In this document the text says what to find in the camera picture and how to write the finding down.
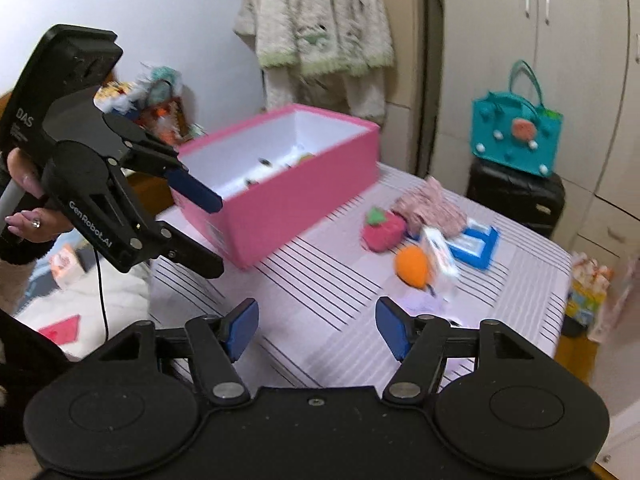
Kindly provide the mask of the person's left hand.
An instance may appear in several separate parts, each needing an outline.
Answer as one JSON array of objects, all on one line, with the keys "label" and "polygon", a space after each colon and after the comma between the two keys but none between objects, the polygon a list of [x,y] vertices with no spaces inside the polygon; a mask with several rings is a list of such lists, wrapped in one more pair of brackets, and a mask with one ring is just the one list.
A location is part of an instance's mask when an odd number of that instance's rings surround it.
[{"label": "person's left hand", "polygon": [[[6,158],[6,166],[12,182],[21,188],[28,198],[41,200],[44,191],[32,160],[19,148],[14,148]],[[23,208],[4,217],[6,227],[17,237],[32,243],[53,242],[61,234],[73,229],[72,222],[61,211],[43,207]]]}]

